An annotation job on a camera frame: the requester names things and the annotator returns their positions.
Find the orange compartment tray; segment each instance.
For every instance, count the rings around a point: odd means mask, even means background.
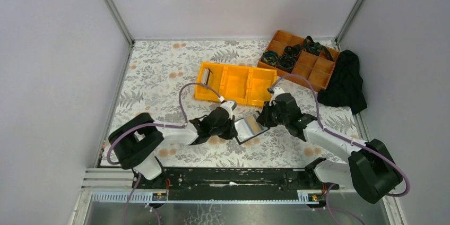
[[[226,100],[240,105],[262,107],[270,100],[267,89],[276,81],[276,70],[229,64],[202,62],[197,83],[204,83]],[[195,99],[217,101],[217,96],[205,87],[195,86]]]

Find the black fabric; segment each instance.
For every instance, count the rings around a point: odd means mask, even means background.
[[[332,107],[349,106],[353,114],[367,108],[362,94],[362,78],[359,75],[359,59],[350,50],[339,54],[326,90],[319,92],[320,103]]]

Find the gray wall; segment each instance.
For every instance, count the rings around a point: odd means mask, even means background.
[[[448,224],[450,0],[366,0],[342,41],[361,60],[373,137],[410,177],[408,224]]]
[[[356,0],[114,0],[137,39],[334,37]]]
[[[127,44],[103,0],[0,5],[0,224],[67,224]]]

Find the purple cable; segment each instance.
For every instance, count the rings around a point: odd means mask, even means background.
[[[349,214],[349,215],[355,217],[356,219],[358,219],[358,221],[361,222],[362,225],[366,225],[366,224],[364,223],[364,221],[363,221],[361,218],[359,218],[358,216],[356,216],[356,214],[351,213],[351,212],[349,212],[349,211],[347,211],[347,210],[344,210],[344,209],[335,208],[335,207],[330,207],[330,205],[329,205],[329,203],[328,203],[328,197],[329,197],[329,195],[330,195],[330,190],[331,190],[331,188],[333,188],[334,185],[336,185],[336,184],[332,184],[332,185],[326,190],[326,195],[325,195],[325,204],[326,204],[326,207],[327,207],[327,209],[328,209],[328,211],[329,211],[331,217],[333,218],[333,220],[334,220],[337,224],[341,225],[341,223],[338,221],[338,219],[336,218],[336,216],[334,216],[334,214],[333,214],[333,212],[332,212],[331,210]]]
[[[156,214],[156,218],[158,219],[158,225],[161,225],[161,217],[159,217],[159,212],[158,211],[156,211],[156,208],[153,208],[152,206],[151,206],[151,209],[155,212],[155,214]]]
[[[397,170],[397,172],[399,172],[400,175],[402,175],[402,177],[405,179],[405,184],[406,184],[405,190],[404,190],[402,193],[388,193],[388,194],[386,194],[387,196],[391,196],[391,197],[402,197],[402,196],[405,196],[406,194],[409,193],[409,191],[410,191],[410,189],[411,189],[411,183],[410,183],[410,181],[409,181],[409,178],[406,176],[405,172],[403,172],[403,170],[402,170],[399,166],[397,166],[397,165],[396,165],[395,163],[393,163],[391,160],[389,160],[388,158],[386,158],[386,157],[384,157],[383,155],[379,154],[378,152],[376,152],[376,151],[370,149],[369,147],[367,147],[367,146],[365,146],[365,145],[362,145],[362,144],[360,144],[360,143],[357,143],[357,142],[353,142],[352,140],[350,140],[350,139],[348,139],[348,138],[346,138],[346,137],[344,137],[344,136],[341,136],[341,135],[339,135],[339,134],[336,134],[336,133],[330,131],[329,129],[327,129],[326,127],[324,127],[324,125],[322,124],[322,121],[321,121],[320,114],[319,114],[319,101],[317,100],[317,94],[316,94],[316,92],[314,91],[313,86],[312,86],[312,85],[309,83],[309,81],[306,80],[303,76],[295,75],[295,74],[287,74],[287,75],[281,76],[277,81],[275,81],[275,83],[271,86],[271,88],[275,87],[275,85],[276,85],[281,79],[286,78],[286,77],[288,77],[288,76],[299,77],[299,78],[305,80],[305,82],[309,85],[309,88],[310,88],[311,91],[313,92],[314,100],[316,101],[317,123],[319,124],[320,128],[323,129],[323,131],[325,131],[325,132],[327,132],[328,134],[330,134],[330,135],[332,135],[332,136],[335,136],[335,137],[337,137],[337,138],[339,138],[339,139],[341,139],[341,140],[344,140],[344,141],[346,141],[347,143],[350,143],[350,144],[352,144],[352,145],[355,145],[355,146],[357,146],[357,147],[359,147],[359,148],[361,148],[361,149],[364,149],[364,150],[366,150],[366,151],[368,151],[368,152],[374,154],[375,156],[379,157],[380,159],[382,159],[383,161],[385,161],[386,163],[388,163],[391,167],[393,167],[395,170]]]
[[[188,87],[189,85],[200,85],[200,86],[205,87],[205,88],[211,90],[212,92],[214,92],[214,94],[216,94],[217,97],[220,97],[220,95],[214,89],[212,89],[211,87],[209,87],[208,85],[203,84],[203,83],[187,83],[187,84],[183,85],[183,87],[180,89],[180,93],[178,94],[178,101],[180,102],[181,112],[183,113],[184,122],[186,124],[187,124],[187,115],[186,115],[186,112],[184,112],[183,104],[181,104],[181,93],[183,92],[184,88]]]
[[[133,196],[134,191],[136,190],[137,186],[139,185],[139,182],[141,181],[141,176],[142,176],[141,173],[138,173],[138,174],[137,174],[137,180],[136,180],[136,183],[134,184],[133,189],[132,189],[131,192],[129,193],[128,198],[127,198],[127,202],[125,203],[124,217],[123,217],[123,219],[122,219],[123,225],[125,225],[125,219],[126,219],[126,213],[127,213],[127,211],[128,211],[128,204],[129,204],[129,201],[131,200],[131,196]]]
[[[181,93],[183,92],[184,88],[188,87],[189,85],[200,85],[200,86],[203,86],[203,87],[205,87],[205,88],[207,88],[207,89],[213,91],[213,92],[217,95],[217,97],[220,97],[220,95],[219,95],[215,90],[213,90],[211,87],[209,87],[208,85],[205,85],[205,84],[203,84],[203,83],[188,83],[188,84],[185,84],[185,85],[180,89],[180,92],[179,92],[179,95],[178,95],[178,101],[179,101],[179,103],[180,103],[180,109],[181,109],[181,112],[183,113],[183,117],[184,117],[184,120],[185,120],[185,124],[187,124],[187,115],[186,115],[186,112],[184,111],[183,104],[181,103]],[[131,128],[131,129],[127,130],[127,131],[126,131],[125,133],[123,133],[122,135],[120,135],[120,136],[114,141],[114,143],[111,144],[111,147],[109,148],[109,150],[108,150],[108,152],[107,152],[107,154],[106,154],[106,159],[107,159],[108,163],[111,164],[111,165],[118,165],[118,164],[119,164],[119,162],[114,162],[114,161],[111,160],[111,153],[112,153],[112,151],[114,150],[114,147],[116,147],[116,145],[117,145],[124,137],[126,137],[126,136],[127,136],[128,134],[130,134],[130,133],[135,132],[136,130],[138,130],[138,129],[140,129],[140,128],[151,127],[151,126],[155,126],[155,127],[167,127],[167,128],[185,128],[185,127],[186,127],[185,125],[168,125],[168,124],[165,124],[165,125],[164,125],[164,124],[161,124],[161,123],[144,123],[144,124],[138,125],[138,126],[136,126],[136,127],[133,127],[133,128]]]

